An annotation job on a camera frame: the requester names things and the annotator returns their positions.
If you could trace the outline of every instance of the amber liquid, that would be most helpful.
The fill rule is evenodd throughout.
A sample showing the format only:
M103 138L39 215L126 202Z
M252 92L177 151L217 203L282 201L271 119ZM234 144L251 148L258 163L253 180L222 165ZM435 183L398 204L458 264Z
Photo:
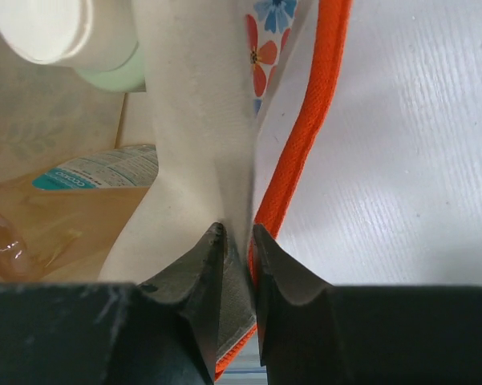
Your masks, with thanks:
M40 174L0 184L0 215L24 240L21 267L32 266L17 274L1 261L0 280L94 281L148 188L43 191L31 184Z

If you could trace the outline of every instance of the bottle label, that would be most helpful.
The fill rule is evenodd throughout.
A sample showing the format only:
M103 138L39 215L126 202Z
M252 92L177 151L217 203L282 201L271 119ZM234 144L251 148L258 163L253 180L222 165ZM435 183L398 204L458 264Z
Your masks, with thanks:
M81 156L32 181L41 190L149 187L159 172L155 146L140 145Z

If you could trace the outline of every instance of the white bottle cap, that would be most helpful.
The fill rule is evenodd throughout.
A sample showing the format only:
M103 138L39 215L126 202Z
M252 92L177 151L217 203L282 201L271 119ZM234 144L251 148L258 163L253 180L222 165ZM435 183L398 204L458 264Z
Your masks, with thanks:
M0 33L29 62L96 71L137 45L129 0L0 0Z

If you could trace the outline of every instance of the blue flower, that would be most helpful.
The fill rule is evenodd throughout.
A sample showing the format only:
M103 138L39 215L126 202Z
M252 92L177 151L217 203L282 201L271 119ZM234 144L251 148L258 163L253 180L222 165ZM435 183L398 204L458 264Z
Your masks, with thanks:
M289 18L294 18L294 11L298 0L260 0L254 6L258 21L265 19L265 30L275 33L283 31L289 26Z
M255 99L253 101L253 108L255 109L255 115L258 115L261 105L262 105L262 101L260 99Z

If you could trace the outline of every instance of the orange fabric edge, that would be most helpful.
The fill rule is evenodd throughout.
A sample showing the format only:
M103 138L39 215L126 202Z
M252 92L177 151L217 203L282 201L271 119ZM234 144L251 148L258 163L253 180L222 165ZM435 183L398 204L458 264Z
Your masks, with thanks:
M298 185L306 157L334 97L352 0L319 0L312 67L302 108L255 216L276 237ZM253 276L253 251L249 251ZM216 380L257 331L255 325L216 365Z

